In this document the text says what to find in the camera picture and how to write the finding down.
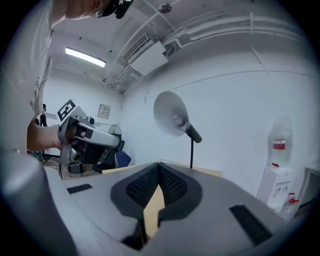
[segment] white wall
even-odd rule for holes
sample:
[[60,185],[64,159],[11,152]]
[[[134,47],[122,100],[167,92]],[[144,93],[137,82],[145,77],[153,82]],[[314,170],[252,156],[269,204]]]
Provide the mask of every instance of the white wall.
[[[46,82],[43,94],[43,103],[46,111],[57,114],[61,107],[72,100],[82,110],[95,119],[96,123],[102,124],[97,129],[108,132],[111,125],[118,124],[119,111],[121,108],[119,94],[116,91],[102,88],[101,84],[88,79],[68,74],[66,72],[52,70]],[[111,106],[109,119],[98,118],[100,104]],[[60,120],[47,118],[48,126],[60,124]],[[49,149],[48,154],[59,155],[58,149]]]
[[153,118],[156,96],[173,91],[202,136],[193,165],[222,171],[254,196],[268,158],[268,135],[280,116],[291,119],[299,193],[304,166],[319,157],[320,89],[310,48],[275,36],[230,35],[197,42],[124,95],[120,127],[133,164],[156,159],[189,164],[190,139],[162,133]]

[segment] white cabinet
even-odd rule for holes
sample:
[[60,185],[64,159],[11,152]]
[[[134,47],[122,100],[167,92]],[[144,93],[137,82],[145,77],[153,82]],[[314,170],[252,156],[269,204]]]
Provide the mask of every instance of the white cabinet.
[[287,167],[266,166],[257,198],[279,213],[288,198],[294,171]]

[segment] fluorescent light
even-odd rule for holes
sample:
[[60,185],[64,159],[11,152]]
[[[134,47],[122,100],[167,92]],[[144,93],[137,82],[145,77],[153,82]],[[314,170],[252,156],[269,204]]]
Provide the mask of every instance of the fluorescent light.
[[105,67],[106,65],[106,62],[103,61],[103,60],[100,60],[98,58],[95,58],[95,57],[92,57],[88,54],[85,54],[83,52],[80,52],[80,51],[77,51],[77,50],[73,50],[73,49],[70,49],[70,48],[65,48],[65,53],[68,54],[68,55],[72,55],[72,56],[75,56],[75,57],[78,57],[80,59],[83,59],[85,61],[88,61],[88,62],[91,62],[93,64],[96,64],[100,67]]

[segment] blue chair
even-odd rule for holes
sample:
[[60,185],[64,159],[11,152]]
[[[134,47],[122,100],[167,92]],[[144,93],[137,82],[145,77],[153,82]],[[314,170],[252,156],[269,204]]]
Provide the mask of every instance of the blue chair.
[[114,155],[115,168],[127,167],[129,166],[130,162],[131,162],[131,157],[128,156],[125,152],[120,151],[115,153]]

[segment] red label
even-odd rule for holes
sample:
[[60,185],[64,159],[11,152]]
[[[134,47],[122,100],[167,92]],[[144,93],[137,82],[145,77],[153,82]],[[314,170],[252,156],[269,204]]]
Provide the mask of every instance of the red label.
[[285,150],[286,140],[285,139],[274,139],[272,143],[272,148],[274,150]]

